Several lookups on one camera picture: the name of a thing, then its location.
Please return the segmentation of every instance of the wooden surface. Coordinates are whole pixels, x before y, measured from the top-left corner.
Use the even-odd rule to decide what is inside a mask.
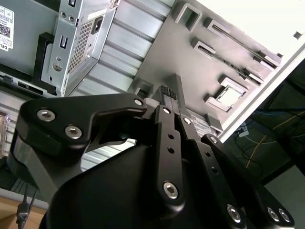
[[[0,197],[0,229],[17,229],[16,212],[20,203]],[[46,210],[32,207],[25,229],[38,229]]]

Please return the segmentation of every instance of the silver screw head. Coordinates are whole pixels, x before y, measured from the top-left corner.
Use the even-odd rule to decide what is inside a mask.
[[[55,119],[55,114],[52,111],[42,109],[37,112],[37,117],[45,122],[50,122]]]
[[[283,217],[283,219],[286,221],[286,222],[290,222],[290,219],[289,219],[289,217],[287,216],[287,214],[282,210],[282,209],[279,209],[278,210],[279,211],[279,213],[280,213],[280,215]]]
[[[216,138],[214,138],[214,137],[210,137],[210,139],[216,144],[217,143],[217,140],[216,140]]]
[[[163,190],[170,199],[176,199],[178,197],[176,186],[170,182],[165,182],[163,184]]]
[[[170,114],[170,113],[171,113],[171,111],[170,111],[169,109],[167,109],[166,107],[163,108],[163,111],[164,111],[165,113],[167,113],[167,114]]]
[[[191,120],[189,120],[188,118],[183,118],[183,120],[188,124],[188,125],[190,125],[192,122],[191,122]]]
[[[230,205],[230,204],[227,205],[227,211],[228,211],[229,216],[234,220],[234,222],[236,222],[236,223],[241,222],[241,218],[240,218],[238,211],[232,205]]]
[[[78,139],[81,137],[82,135],[82,132],[81,132],[81,129],[76,127],[76,126],[73,126],[73,125],[70,125],[70,126],[67,126],[65,128],[65,134],[66,136],[68,136],[69,138],[72,138],[72,139]]]
[[[267,208],[268,209],[268,213],[271,216],[271,218],[275,221],[278,222],[280,221],[280,219],[278,218],[277,214],[275,213],[275,211],[273,211],[271,208]]]
[[[141,100],[135,99],[134,102],[135,102],[135,104],[137,104],[139,106],[143,105],[143,102]]]

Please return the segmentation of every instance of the barcode sticker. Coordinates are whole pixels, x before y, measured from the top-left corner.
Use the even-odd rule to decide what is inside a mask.
[[[197,134],[200,138],[202,138],[206,134],[212,134],[215,135],[214,130],[210,128],[210,125],[206,121],[206,119],[195,112],[187,109],[187,111],[192,116],[193,124],[196,128]]]
[[[0,6],[0,49],[8,51],[14,45],[14,12]]]

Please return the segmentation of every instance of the yellow cable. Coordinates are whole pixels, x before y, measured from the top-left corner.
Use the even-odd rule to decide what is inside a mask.
[[[288,123],[289,121],[293,120],[295,117],[298,117],[298,115],[301,115],[301,114],[304,114],[304,113],[305,113],[305,111],[303,111],[303,112],[301,112],[301,113],[298,113],[297,115],[295,115],[295,116],[293,116],[293,117],[287,119],[286,121],[280,123],[279,125],[273,127],[272,130],[275,130],[276,128],[278,128],[278,127],[284,125],[285,123]],[[248,163],[247,163],[247,165],[246,165],[246,168],[249,167],[249,164],[250,164],[250,162],[251,162],[252,157],[254,156],[254,154],[256,153],[256,150],[257,150],[258,147],[263,143],[263,141],[265,140],[266,137],[267,137],[267,135],[265,135],[265,136],[261,139],[261,141],[257,144],[257,146],[254,148],[254,150],[253,150],[253,152],[252,152],[252,154],[251,154],[251,156],[250,156],[250,159],[248,160]]]

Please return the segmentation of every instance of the white label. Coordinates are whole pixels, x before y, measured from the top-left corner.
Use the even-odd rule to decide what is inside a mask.
[[[102,16],[106,12],[107,12],[107,8],[103,9],[103,10],[100,10],[100,11],[97,11],[97,12],[94,12],[94,13],[91,13],[91,14],[88,15],[87,20],[91,20],[92,18],[96,18],[98,16]]]
[[[199,137],[203,137],[205,134],[213,134],[211,128],[209,127],[209,124],[205,122],[203,118],[200,119],[194,115],[191,116]]]
[[[8,51],[14,45],[14,12],[0,6],[0,49]]]

